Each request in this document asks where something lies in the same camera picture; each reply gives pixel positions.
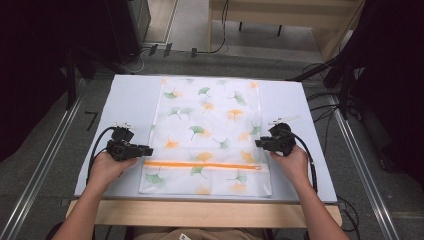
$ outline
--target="hand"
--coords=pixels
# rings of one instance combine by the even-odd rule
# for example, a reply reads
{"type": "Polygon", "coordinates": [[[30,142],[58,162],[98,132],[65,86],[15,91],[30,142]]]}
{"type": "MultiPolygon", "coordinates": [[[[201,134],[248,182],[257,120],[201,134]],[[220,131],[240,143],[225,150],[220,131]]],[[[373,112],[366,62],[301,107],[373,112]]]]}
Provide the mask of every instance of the hand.
{"type": "Polygon", "coordinates": [[[137,163],[137,158],[115,161],[109,153],[102,152],[94,160],[87,187],[95,188],[101,193],[106,191],[109,184],[115,181],[125,169],[137,163]]]}
{"type": "Polygon", "coordinates": [[[310,184],[308,178],[308,155],[299,146],[295,145],[287,157],[280,156],[275,152],[271,152],[270,156],[280,165],[294,187],[299,184],[310,184]]]}

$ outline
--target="finger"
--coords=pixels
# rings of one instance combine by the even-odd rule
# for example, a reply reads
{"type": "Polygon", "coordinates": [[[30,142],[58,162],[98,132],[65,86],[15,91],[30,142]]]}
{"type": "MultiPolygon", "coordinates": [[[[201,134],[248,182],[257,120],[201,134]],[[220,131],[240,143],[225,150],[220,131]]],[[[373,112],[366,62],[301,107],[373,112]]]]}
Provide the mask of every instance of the finger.
{"type": "Polygon", "coordinates": [[[281,156],[280,154],[276,153],[276,152],[269,152],[269,155],[273,158],[273,159],[278,159],[278,158],[282,158],[283,156],[281,156]]]}
{"type": "Polygon", "coordinates": [[[131,158],[122,162],[124,169],[127,169],[138,162],[138,158],[131,158]]]}

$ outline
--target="handheld controller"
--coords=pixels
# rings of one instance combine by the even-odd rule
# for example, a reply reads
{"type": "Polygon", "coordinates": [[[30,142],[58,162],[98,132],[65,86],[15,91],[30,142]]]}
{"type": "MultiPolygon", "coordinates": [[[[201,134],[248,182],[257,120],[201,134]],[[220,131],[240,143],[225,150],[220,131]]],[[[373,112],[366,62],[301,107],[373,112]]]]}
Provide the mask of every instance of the handheld controller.
{"type": "Polygon", "coordinates": [[[153,149],[149,146],[130,144],[134,136],[128,128],[117,127],[112,133],[112,139],[107,142],[106,151],[116,161],[124,161],[130,158],[152,156],[153,149]]]}
{"type": "Polygon", "coordinates": [[[271,137],[255,140],[256,146],[271,152],[282,152],[284,156],[288,156],[296,145],[290,126],[287,123],[279,123],[269,129],[269,132],[271,137]]]}

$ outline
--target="person's left hand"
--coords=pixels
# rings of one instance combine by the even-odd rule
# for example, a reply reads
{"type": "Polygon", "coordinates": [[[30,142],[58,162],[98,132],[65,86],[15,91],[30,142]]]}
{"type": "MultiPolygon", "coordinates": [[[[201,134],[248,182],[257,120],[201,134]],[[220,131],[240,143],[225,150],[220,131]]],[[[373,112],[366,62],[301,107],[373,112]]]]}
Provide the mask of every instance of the person's left hand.
{"type": "Polygon", "coordinates": [[[122,162],[115,161],[109,153],[102,152],[94,160],[90,172],[90,185],[103,193],[109,184],[115,181],[125,169],[137,163],[137,158],[128,159],[122,162]]]}

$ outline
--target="wire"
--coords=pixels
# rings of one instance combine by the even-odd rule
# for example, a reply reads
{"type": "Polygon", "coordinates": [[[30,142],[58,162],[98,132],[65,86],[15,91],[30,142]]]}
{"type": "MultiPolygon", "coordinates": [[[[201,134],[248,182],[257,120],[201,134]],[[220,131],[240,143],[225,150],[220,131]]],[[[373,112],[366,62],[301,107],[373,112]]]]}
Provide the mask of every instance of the wire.
{"type": "Polygon", "coordinates": [[[336,109],[334,109],[331,112],[330,117],[328,118],[328,121],[327,121],[327,127],[325,128],[325,135],[324,135],[325,140],[324,140],[324,152],[323,152],[324,156],[325,156],[325,152],[327,151],[328,129],[330,127],[331,118],[333,117],[335,111],[336,109]]]}
{"type": "Polygon", "coordinates": [[[336,195],[336,196],[337,196],[337,198],[339,198],[340,200],[342,200],[344,203],[346,203],[350,208],[352,208],[353,212],[355,213],[355,218],[356,218],[356,221],[355,221],[352,218],[352,216],[350,215],[350,213],[346,209],[343,209],[343,212],[346,214],[346,216],[349,218],[349,221],[352,223],[353,228],[352,229],[343,229],[342,228],[342,230],[345,231],[345,232],[353,232],[353,231],[355,231],[356,232],[356,238],[358,240],[360,240],[361,239],[361,235],[359,234],[359,215],[358,215],[358,212],[356,211],[355,207],[349,201],[347,201],[346,199],[340,197],[339,195],[336,195]]]}
{"type": "Polygon", "coordinates": [[[85,184],[88,183],[88,179],[90,178],[90,171],[91,171],[91,168],[93,167],[94,159],[96,159],[96,157],[100,154],[100,152],[103,151],[103,150],[100,151],[99,153],[96,154],[96,156],[94,156],[97,145],[99,145],[99,142],[102,139],[103,135],[105,135],[105,133],[109,130],[116,130],[116,127],[108,127],[105,130],[103,130],[103,132],[100,133],[99,137],[97,138],[96,143],[94,144],[93,150],[91,150],[90,162],[88,163],[87,179],[85,181],[85,184]]]}
{"type": "Polygon", "coordinates": [[[139,73],[139,72],[141,72],[141,71],[143,71],[143,69],[144,69],[144,61],[143,61],[143,53],[145,53],[145,52],[147,52],[147,51],[149,51],[150,50],[150,48],[148,48],[148,49],[146,49],[146,50],[144,50],[144,51],[142,51],[141,53],[140,53],[140,61],[141,61],[141,68],[140,69],[137,69],[137,70],[131,70],[131,69],[129,69],[129,68],[127,68],[127,67],[125,67],[124,65],[121,65],[121,67],[123,68],[123,69],[125,69],[127,72],[129,72],[129,73],[139,73]]]}
{"type": "Polygon", "coordinates": [[[339,107],[339,104],[329,104],[329,105],[323,105],[323,106],[319,106],[319,107],[315,107],[315,108],[311,108],[309,111],[315,111],[321,108],[326,108],[326,107],[339,107]]]}
{"type": "Polygon", "coordinates": [[[224,46],[224,43],[225,43],[225,40],[226,40],[225,23],[227,22],[228,4],[229,4],[229,0],[226,0],[225,3],[224,3],[224,8],[222,9],[221,25],[222,25],[222,31],[223,31],[223,34],[224,34],[224,39],[222,40],[221,46],[219,46],[218,49],[216,49],[215,51],[212,51],[212,52],[198,52],[198,53],[214,54],[214,53],[217,53],[219,50],[221,50],[222,46],[224,46]]]}
{"type": "Polygon", "coordinates": [[[329,117],[330,115],[332,115],[332,114],[333,114],[333,112],[334,112],[336,109],[337,109],[337,107],[332,107],[332,108],[328,109],[327,111],[325,111],[324,113],[322,113],[319,117],[317,117],[317,119],[315,119],[315,120],[314,120],[314,123],[316,123],[316,122],[318,122],[318,121],[320,121],[320,120],[322,120],[322,119],[324,119],[324,118],[329,117]]]}
{"type": "Polygon", "coordinates": [[[309,96],[309,97],[307,97],[306,98],[306,101],[310,101],[310,100],[312,100],[312,99],[314,99],[314,98],[317,98],[317,97],[321,97],[321,96],[326,96],[326,95],[333,95],[333,96],[339,96],[339,94],[338,93],[332,93],[332,92],[320,92],[320,93],[315,93],[315,94],[312,94],[311,96],[309,96]]]}
{"type": "Polygon", "coordinates": [[[107,232],[106,232],[106,235],[105,235],[105,240],[108,240],[109,239],[109,235],[110,235],[110,232],[112,231],[112,227],[113,226],[109,226],[107,228],[107,232]]]}
{"type": "MultiPolygon", "coordinates": [[[[305,73],[305,71],[306,71],[306,69],[307,69],[308,67],[311,67],[311,66],[313,66],[313,65],[320,65],[320,64],[322,64],[322,63],[311,63],[311,64],[309,64],[309,65],[306,65],[306,66],[303,68],[303,70],[302,70],[302,74],[304,74],[304,73],[305,73]]],[[[321,72],[319,72],[318,74],[319,74],[319,75],[321,76],[321,78],[324,80],[324,76],[322,76],[321,72]]]]}
{"type": "Polygon", "coordinates": [[[306,151],[306,153],[308,154],[308,157],[309,157],[309,166],[311,168],[312,187],[314,188],[315,192],[318,193],[317,173],[316,173],[316,170],[315,170],[315,162],[312,158],[311,152],[309,152],[308,146],[306,146],[306,143],[299,136],[292,133],[291,131],[287,131],[287,130],[284,130],[284,129],[281,129],[280,131],[283,131],[285,133],[288,133],[289,135],[292,135],[294,138],[299,140],[299,142],[305,148],[305,151],[306,151]]]}

